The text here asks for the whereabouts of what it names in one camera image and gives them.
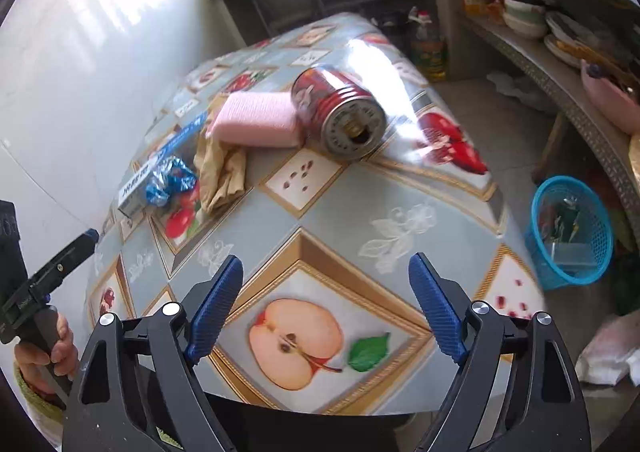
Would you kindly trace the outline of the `person's left hand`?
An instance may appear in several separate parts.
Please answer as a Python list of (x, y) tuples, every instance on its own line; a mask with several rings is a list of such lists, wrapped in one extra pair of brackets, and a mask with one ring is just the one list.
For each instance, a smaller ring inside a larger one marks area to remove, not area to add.
[(42, 376), (40, 368), (48, 364), (54, 365), (54, 374), (71, 380), (78, 367), (78, 349), (74, 344), (74, 334), (68, 325), (66, 317), (61, 313), (56, 320), (58, 340), (52, 347), (51, 354), (47, 354), (31, 342), (21, 339), (14, 347), (15, 363), (21, 371), (23, 380), (29, 388), (41, 397), (51, 397), (55, 389)]

